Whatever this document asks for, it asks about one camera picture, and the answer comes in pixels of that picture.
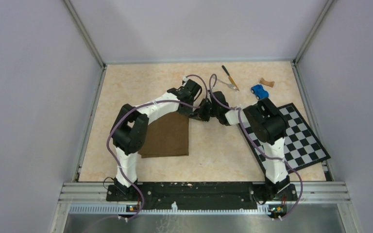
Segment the brown cloth napkin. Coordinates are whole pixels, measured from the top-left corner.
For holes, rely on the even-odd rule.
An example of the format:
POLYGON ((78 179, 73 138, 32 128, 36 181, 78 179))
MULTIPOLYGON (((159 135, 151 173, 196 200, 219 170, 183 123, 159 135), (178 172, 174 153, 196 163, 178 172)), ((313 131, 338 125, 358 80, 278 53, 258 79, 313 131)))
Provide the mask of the brown cloth napkin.
POLYGON ((172 112, 148 125, 142 158, 188 156, 189 118, 172 112))

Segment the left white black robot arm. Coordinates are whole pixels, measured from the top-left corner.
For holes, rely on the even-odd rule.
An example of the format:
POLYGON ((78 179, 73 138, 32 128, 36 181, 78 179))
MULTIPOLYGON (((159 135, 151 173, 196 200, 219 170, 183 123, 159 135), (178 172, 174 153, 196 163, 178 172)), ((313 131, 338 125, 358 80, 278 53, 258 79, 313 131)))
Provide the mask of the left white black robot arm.
POLYGON ((173 112, 185 116, 193 113, 194 101, 202 92, 202 87, 193 80, 184 81, 179 88, 171 88, 163 95, 141 105, 122 106, 108 136, 117 161, 117 174, 114 183, 109 185, 107 201, 135 200, 140 194, 137 182, 136 161, 143 147, 150 123, 173 112))

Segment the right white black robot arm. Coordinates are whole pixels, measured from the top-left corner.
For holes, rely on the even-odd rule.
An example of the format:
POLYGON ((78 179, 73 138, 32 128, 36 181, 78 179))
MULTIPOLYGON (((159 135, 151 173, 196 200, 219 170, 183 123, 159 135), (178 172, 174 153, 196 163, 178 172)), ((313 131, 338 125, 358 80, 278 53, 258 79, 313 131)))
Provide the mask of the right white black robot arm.
POLYGON ((255 148, 266 158, 265 193, 271 200, 278 200, 285 194, 290 179, 285 163, 284 142, 288 122, 269 98, 262 98, 244 109, 232 108, 225 101, 221 91, 208 91, 210 95, 210 116, 225 126, 243 125, 245 117, 256 139, 263 147, 255 148))

